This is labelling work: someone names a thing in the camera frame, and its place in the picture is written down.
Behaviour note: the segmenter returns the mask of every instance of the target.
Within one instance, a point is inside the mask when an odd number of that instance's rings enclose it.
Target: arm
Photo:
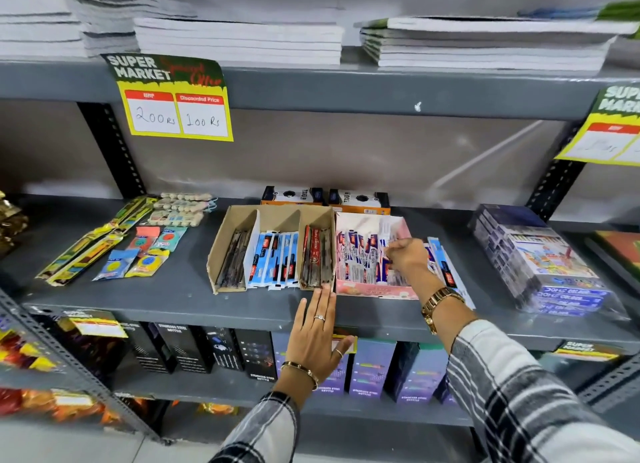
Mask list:
[[[420,302],[444,287],[427,268],[422,241],[396,241],[387,255]],[[433,322],[450,353],[449,388],[472,417],[492,461],[640,461],[635,441],[607,427],[524,346],[478,320],[459,300],[442,300]]]
[[[316,289],[307,308],[303,298],[293,322],[286,359],[311,370],[319,382],[331,375],[353,344],[340,340],[332,351],[335,293]],[[315,318],[322,315],[325,321]],[[298,442],[300,409],[311,395],[314,380],[302,370],[285,366],[273,387],[227,437],[210,463],[288,463]]]

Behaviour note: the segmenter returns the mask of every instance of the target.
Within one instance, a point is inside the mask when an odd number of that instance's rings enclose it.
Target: left hand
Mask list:
[[[317,288],[311,297],[306,315],[307,298],[303,298],[298,305],[287,346],[286,359],[311,370],[321,383],[336,369],[340,359],[355,340],[351,336],[345,337],[340,340],[335,350],[331,350],[335,298],[335,293],[331,292],[328,284],[323,285],[322,289]],[[316,316],[323,316],[324,322],[315,318]]]

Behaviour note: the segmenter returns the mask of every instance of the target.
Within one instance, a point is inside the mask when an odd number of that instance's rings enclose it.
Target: open box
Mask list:
[[[331,229],[332,243],[332,272],[335,272],[335,220],[331,207],[316,205],[231,205],[227,209],[218,235],[213,242],[209,258],[207,259],[207,273],[211,281],[214,294],[236,291],[246,291],[246,288],[218,288],[216,280],[223,267],[227,249],[236,229],[251,230],[249,243],[244,254],[244,285],[248,286],[249,273],[253,263],[258,238],[261,232],[276,230],[280,232],[298,232],[298,251],[296,258],[302,259],[304,250],[305,227]],[[302,262],[296,263],[296,274],[301,278]]]
[[[365,238],[370,234],[380,232],[381,223],[387,223],[390,230],[390,239],[404,239],[411,237],[404,217],[380,216],[371,214],[358,214],[337,212],[335,214],[336,232],[348,233],[354,230]],[[336,279],[335,292],[339,295],[364,296],[390,299],[416,300],[418,296],[409,286],[386,286],[380,284],[368,284],[364,282],[345,281]]]

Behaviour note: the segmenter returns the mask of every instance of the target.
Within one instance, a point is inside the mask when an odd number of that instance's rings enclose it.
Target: teal packet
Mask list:
[[[164,227],[151,249],[165,249],[173,252],[186,231],[187,227]]]
[[[109,252],[107,263],[93,281],[123,278],[129,266],[136,260],[138,252],[140,249],[112,250]]]

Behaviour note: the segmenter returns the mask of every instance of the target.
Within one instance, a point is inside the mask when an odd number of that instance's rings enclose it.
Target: sleeve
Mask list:
[[[288,463],[299,426],[300,412],[291,398],[269,393],[231,431],[210,463]]]
[[[493,462],[640,461],[640,445],[609,428],[495,325],[476,320],[452,346],[449,389]]]

